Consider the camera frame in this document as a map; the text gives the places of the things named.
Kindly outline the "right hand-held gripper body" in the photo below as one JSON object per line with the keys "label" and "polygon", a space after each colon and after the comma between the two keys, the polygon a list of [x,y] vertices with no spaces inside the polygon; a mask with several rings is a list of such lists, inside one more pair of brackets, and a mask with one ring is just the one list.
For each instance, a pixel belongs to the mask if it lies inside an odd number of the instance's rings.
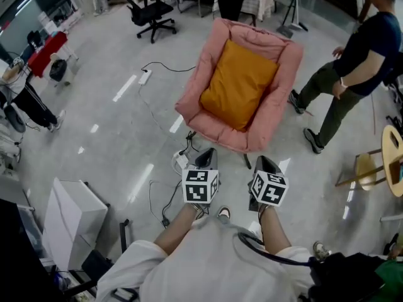
{"label": "right hand-held gripper body", "polygon": [[266,156],[259,156],[253,178],[247,184],[249,211],[258,212],[261,204],[279,207],[288,191],[289,181],[281,169]]}

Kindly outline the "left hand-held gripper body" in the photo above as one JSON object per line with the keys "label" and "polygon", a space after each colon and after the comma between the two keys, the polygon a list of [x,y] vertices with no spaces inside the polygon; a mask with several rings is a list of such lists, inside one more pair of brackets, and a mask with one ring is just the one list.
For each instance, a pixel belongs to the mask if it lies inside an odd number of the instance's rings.
{"label": "left hand-held gripper body", "polygon": [[182,170],[182,192],[185,203],[210,204],[219,190],[218,153],[208,148],[192,156]]}

